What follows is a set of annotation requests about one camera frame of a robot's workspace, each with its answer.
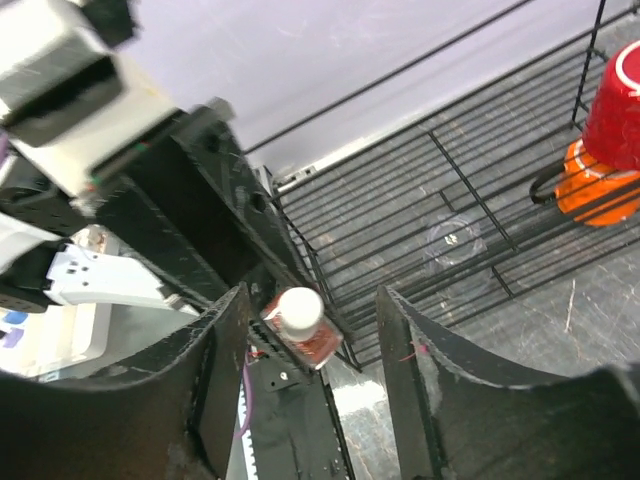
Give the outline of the glitter nail polish bottle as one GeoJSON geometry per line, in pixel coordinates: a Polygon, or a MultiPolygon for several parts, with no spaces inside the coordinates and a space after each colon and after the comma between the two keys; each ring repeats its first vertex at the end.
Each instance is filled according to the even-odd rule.
{"type": "Polygon", "coordinates": [[[343,342],[328,318],[321,295],[312,288],[291,287],[261,312],[266,325],[312,370],[323,368],[343,342]]]}

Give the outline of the white nail polish cap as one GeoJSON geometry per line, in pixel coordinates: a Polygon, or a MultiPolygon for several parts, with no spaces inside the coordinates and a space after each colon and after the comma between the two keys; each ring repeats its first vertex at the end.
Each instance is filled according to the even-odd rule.
{"type": "Polygon", "coordinates": [[[307,341],[313,337],[324,316],[322,297],[306,287],[290,288],[277,302],[280,331],[290,340],[307,341]]]}

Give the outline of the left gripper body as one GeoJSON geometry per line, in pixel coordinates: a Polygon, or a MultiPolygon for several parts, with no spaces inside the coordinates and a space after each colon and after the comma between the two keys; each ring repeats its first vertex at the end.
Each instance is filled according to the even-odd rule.
{"type": "Polygon", "coordinates": [[[90,171],[84,215],[116,232],[117,220],[162,214],[183,235],[238,235],[232,170],[240,150],[229,102],[180,111],[90,171]]]}

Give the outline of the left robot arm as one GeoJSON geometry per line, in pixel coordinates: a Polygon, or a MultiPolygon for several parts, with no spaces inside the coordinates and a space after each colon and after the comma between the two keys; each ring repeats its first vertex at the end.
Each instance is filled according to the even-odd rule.
{"type": "Polygon", "coordinates": [[[313,279],[223,112],[175,112],[92,167],[76,196],[17,152],[1,168],[1,303],[256,309],[313,279]]]}

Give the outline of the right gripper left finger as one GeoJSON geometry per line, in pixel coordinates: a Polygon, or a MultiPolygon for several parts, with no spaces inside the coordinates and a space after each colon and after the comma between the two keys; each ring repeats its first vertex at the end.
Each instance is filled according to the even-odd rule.
{"type": "Polygon", "coordinates": [[[249,317],[240,284],[92,377],[41,383],[3,373],[2,478],[224,478],[249,317]]]}

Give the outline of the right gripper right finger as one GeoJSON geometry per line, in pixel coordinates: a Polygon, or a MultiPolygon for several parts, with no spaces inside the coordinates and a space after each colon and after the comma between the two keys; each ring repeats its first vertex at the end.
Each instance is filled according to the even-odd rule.
{"type": "Polygon", "coordinates": [[[635,479],[639,368],[564,377],[487,351],[376,295],[382,365],[405,479],[635,479]]]}

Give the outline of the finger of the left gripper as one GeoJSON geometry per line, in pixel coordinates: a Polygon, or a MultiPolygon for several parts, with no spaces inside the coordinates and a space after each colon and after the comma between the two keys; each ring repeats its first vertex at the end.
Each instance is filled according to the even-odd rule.
{"type": "Polygon", "coordinates": [[[286,223],[256,178],[228,123],[199,106],[171,113],[169,219],[183,241],[169,272],[191,299],[216,300],[258,266],[285,286],[311,276],[286,223]]]}
{"type": "Polygon", "coordinates": [[[94,176],[99,219],[151,269],[198,304],[240,283],[237,205],[192,174],[94,176]]]}

